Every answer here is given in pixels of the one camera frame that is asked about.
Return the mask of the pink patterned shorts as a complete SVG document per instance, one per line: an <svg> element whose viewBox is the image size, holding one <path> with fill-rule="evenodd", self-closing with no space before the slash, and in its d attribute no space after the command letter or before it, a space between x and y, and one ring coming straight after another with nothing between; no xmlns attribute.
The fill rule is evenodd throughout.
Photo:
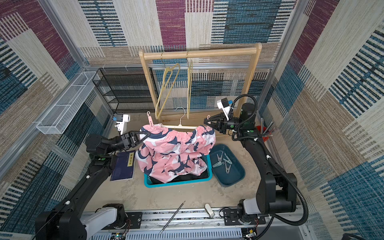
<svg viewBox="0 0 384 240"><path fill-rule="evenodd" d="M180 175L199 176L208 170L203 159L209 155L216 143L215 130L208 126L198 126L190 132L179 132L162 124L145 125L141 131L151 136L137 150L135 158L141 171L163 184Z"/></svg>

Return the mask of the white clothespin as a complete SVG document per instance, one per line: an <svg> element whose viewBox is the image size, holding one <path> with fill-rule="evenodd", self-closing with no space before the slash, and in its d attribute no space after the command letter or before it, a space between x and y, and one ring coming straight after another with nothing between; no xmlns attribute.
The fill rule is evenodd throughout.
<svg viewBox="0 0 384 240"><path fill-rule="evenodd" d="M219 154L217 154L218 162L222 162L224 152L221 151Z"/></svg>
<svg viewBox="0 0 384 240"><path fill-rule="evenodd" d="M230 173L231 166L232 166L232 165L225 163L225 171L226 171L226 174L229 174L229 173Z"/></svg>

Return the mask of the mint clothespin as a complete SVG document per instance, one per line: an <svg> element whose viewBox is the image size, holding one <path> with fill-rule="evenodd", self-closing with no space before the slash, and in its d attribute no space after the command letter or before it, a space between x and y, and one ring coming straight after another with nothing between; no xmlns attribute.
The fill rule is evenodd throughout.
<svg viewBox="0 0 384 240"><path fill-rule="evenodd" d="M223 160L228 163L229 165L232 165L233 162L231 161L231 159L227 156L227 154L224 154L224 157L223 157Z"/></svg>
<svg viewBox="0 0 384 240"><path fill-rule="evenodd" d="M225 164L224 162L217 162L217 163L215 163L215 164L213 165L213 168L217 168L217 167L222 166L222 165L224 165L224 164Z"/></svg>

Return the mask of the black shorts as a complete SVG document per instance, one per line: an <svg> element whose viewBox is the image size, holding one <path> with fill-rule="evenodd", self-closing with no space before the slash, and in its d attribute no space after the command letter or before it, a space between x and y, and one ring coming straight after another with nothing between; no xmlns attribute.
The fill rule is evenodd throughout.
<svg viewBox="0 0 384 240"><path fill-rule="evenodd" d="M199 176L196 176L196 175L193 175L193 174L177 176L176 178L171 180L169 183L185 182L185 181L192 181L192 180L200 180L200 179L206 179L208 177L209 177L209 171L205 170ZM155 179L153 177L150 177L150 180L151 180L152 184L154 184L154 185L158 185L158 184L162 184L163 183L163 182L161 182L161 181L159 181L159 180L157 180L157 179Z"/></svg>

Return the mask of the yellow hanger of beige shorts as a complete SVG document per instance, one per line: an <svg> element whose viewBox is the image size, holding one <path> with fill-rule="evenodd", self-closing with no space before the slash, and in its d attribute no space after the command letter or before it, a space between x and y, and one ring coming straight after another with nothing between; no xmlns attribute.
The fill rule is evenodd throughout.
<svg viewBox="0 0 384 240"><path fill-rule="evenodd" d="M176 63L172 67L166 67L166 65L164 65L164 67L161 91L155 107L155 117L157 120L161 119L162 112L181 71L181 65L179 63Z"/></svg>

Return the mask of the yellow hanger of black shorts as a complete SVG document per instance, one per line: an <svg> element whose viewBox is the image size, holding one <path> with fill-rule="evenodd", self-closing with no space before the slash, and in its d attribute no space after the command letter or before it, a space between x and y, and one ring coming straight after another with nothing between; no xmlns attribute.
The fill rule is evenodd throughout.
<svg viewBox="0 0 384 240"><path fill-rule="evenodd" d="M188 84L188 95L187 95L187 118L189 119L190 116L190 109L191 109L191 95L192 95L192 81L193 81L193 62L190 63L189 61L189 51L187 51L186 54L186 60L187 60L187 65L188 65L188 79L187 79L187 84Z"/></svg>

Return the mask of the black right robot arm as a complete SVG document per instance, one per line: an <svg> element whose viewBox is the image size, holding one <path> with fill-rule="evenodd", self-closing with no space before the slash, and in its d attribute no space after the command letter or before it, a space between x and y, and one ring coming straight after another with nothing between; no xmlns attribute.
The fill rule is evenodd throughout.
<svg viewBox="0 0 384 240"><path fill-rule="evenodd" d="M240 142L255 162L261 181L252 199L241 200L237 207L239 220L271 216L291 226L301 226L309 218L304 195L297 186L294 174L288 174L267 149L262 133L255 126L257 100L243 94L229 101L217 101L222 113L206 118L204 124L221 134L232 132L232 140Z"/></svg>

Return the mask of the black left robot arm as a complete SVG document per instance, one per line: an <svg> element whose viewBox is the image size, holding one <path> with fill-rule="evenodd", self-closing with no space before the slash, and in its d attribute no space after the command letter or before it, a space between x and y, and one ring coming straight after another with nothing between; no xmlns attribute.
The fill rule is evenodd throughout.
<svg viewBox="0 0 384 240"><path fill-rule="evenodd" d="M35 220L34 240L89 240L103 228L125 229L129 220L122 204L109 204L88 217L85 207L113 173L118 157L116 151L129 150L144 142L149 132L130 131L108 139L91 134L86 138L87 152L92 156L86 176L50 212L42 212Z"/></svg>

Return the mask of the dark blue book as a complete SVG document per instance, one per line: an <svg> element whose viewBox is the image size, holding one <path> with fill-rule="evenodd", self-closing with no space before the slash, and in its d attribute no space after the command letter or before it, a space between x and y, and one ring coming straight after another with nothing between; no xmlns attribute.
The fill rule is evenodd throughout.
<svg viewBox="0 0 384 240"><path fill-rule="evenodd" d="M130 180L134 176L134 161L136 151L118 153L117 163L111 174L110 181Z"/></svg>

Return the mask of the red pen cup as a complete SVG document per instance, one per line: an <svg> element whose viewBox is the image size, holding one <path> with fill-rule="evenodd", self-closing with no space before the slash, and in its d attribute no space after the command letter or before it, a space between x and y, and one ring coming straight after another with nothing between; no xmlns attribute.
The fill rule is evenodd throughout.
<svg viewBox="0 0 384 240"><path fill-rule="evenodd" d="M259 126L256 126L256 128L262 134L264 142L266 142L272 135L270 132L267 131L267 127L262 127L261 125L259 125Z"/></svg>

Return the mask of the dark teal plastic tray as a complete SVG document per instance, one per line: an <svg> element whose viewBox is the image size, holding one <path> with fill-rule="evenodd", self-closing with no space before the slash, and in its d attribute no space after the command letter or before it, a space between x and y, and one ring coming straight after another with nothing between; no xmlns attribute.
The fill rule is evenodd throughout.
<svg viewBox="0 0 384 240"><path fill-rule="evenodd" d="M244 179L245 169L228 146L215 145L210 158L213 174L222 187L230 187Z"/></svg>

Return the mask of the wooden clothes rack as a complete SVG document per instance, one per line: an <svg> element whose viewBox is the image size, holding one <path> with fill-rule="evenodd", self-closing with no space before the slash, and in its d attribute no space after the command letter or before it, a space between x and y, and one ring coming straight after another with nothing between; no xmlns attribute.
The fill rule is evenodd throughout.
<svg viewBox="0 0 384 240"><path fill-rule="evenodd" d="M257 113L257 108L254 108L253 112L248 116L247 119L241 120L240 114L242 106L245 104L246 99L250 98L253 100L254 105L257 105L257 100L252 95L248 94L251 81L255 75L256 67L259 62L259 58L262 52L262 44L255 44L252 48L239 48L239 49L218 49L218 50L201 50L201 51L189 51L189 59L193 58L211 58L211 57L231 57L231 56L250 56L250 62L245 77L244 86L242 88L242 94L235 98L232 103L233 112L231 119L234 121L234 130L237 131L241 124L250 122L254 119ZM184 52L162 52L162 53L145 53L143 50L139 51L139 57L141 60L142 68L147 79L151 97L156 107L158 96L155 96L155 87L151 80L150 68L148 61L150 60L169 60L169 59L186 59L187 51Z"/></svg>

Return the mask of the small white block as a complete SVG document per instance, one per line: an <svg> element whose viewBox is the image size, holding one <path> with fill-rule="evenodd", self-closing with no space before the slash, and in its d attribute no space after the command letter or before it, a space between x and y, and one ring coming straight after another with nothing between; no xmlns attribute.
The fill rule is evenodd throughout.
<svg viewBox="0 0 384 240"><path fill-rule="evenodd" d="M210 219L213 219L215 217L215 213L209 204L205 204L204 209L206 213L209 215Z"/></svg>

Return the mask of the thin metal rod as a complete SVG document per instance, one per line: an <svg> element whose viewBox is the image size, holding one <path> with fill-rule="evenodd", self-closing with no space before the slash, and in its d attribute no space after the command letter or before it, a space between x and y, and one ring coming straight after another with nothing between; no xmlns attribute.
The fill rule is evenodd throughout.
<svg viewBox="0 0 384 240"><path fill-rule="evenodd" d="M161 235L165 229L168 227L168 225L171 223L171 221L175 218L175 216L178 214L178 212L181 210L181 208L184 206L186 201L184 201L178 209L174 212L174 214L171 216L171 218L168 220L168 222L165 224L165 226L162 228L162 230L159 232L159 235Z"/></svg>

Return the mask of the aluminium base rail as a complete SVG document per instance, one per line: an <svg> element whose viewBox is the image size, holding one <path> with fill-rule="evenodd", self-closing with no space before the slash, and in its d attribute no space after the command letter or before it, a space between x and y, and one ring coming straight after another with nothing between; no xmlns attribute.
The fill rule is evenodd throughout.
<svg viewBox="0 0 384 240"><path fill-rule="evenodd" d="M181 209L165 231L159 232L176 210L127 212L128 226L107 226L90 240L314 240L310 225L291 226L271 217L254 216L247 222L236 210L214 208L209 218L205 209Z"/></svg>

